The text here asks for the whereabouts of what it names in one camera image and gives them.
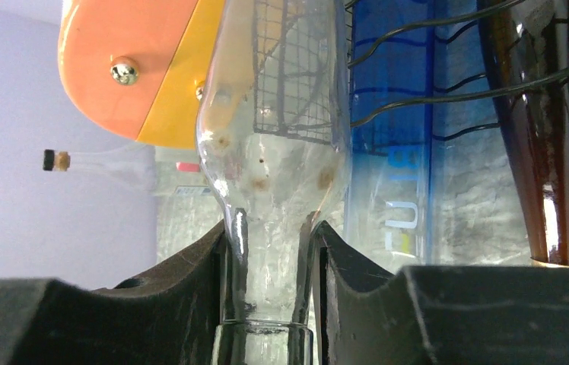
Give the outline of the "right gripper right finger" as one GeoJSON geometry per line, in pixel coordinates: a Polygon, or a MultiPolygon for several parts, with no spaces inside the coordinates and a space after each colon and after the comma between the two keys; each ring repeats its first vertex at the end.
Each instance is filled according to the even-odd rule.
{"type": "Polygon", "coordinates": [[[392,274],[327,223],[313,238],[323,364],[569,364],[569,268],[392,274]]]}

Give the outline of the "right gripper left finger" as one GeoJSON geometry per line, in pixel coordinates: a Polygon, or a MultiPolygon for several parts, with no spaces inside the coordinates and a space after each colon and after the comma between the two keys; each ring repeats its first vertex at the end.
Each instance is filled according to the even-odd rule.
{"type": "Polygon", "coordinates": [[[224,225],[114,288],[0,279],[0,364],[208,364],[224,225]]]}

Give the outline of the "slim clear glass bottle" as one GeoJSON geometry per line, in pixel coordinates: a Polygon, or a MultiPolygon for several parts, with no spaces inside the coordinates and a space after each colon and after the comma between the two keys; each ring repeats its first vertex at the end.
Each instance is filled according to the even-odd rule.
{"type": "Polygon", "coordinates": [[[197,118],[224,212],[215,364],[310,364],[312,233],[351,172],[341,1],[226,3],[197,118]]]}

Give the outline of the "clear bottle white label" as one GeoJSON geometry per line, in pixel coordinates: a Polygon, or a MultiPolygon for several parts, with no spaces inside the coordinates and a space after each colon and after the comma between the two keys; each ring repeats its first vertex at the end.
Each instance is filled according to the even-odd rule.
{"type": "Polygon", "coordinates": [[[176,162],[198,163],[194,150],[156,147],[132,142],[102,152],[69,152],[46,149],[43,170],[97,173],[130,188],[158,197],[192,197],[212,194],[203,172],[183,173],[176,162]]]}

